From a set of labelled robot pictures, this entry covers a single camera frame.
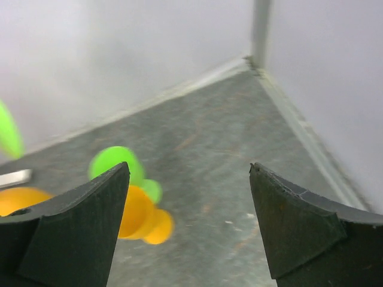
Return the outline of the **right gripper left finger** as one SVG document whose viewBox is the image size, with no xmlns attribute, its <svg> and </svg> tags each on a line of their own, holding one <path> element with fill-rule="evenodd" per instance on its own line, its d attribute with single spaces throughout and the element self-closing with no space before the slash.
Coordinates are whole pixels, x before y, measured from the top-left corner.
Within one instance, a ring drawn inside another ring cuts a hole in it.
<svg viewBox="0 0 383 287">
<path fill-rule="evenodd" d="M 1 218 L 1 285 L 106 286 L 127 189 L 120 163 L 73 190 Z"/>
</svg>

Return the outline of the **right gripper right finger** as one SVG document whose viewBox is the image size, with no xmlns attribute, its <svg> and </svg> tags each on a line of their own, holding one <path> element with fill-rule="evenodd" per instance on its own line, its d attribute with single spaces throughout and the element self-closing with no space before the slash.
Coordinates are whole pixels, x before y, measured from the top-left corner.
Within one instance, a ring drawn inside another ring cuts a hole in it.
<svg viewBox="0 0 383 287">
<path fill-rule="evenodd" d="M 304 189 L 254 163 L 250 186 L 278 286 L 382 285 L 382 216 Z"/>
</svg>

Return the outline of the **green wine glass front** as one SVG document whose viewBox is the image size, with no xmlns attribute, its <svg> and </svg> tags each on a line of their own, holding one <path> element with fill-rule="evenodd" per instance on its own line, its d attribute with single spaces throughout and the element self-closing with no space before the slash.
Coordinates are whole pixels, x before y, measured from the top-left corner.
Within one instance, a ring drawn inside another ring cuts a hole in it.
<svg viewBox="0 0 383 287">
<path fill-rule="evenodd" d="M 13 160 L 24 154 L 21 134 L 11 112 L 1 100 L 1 150 Z"/>
</svg>

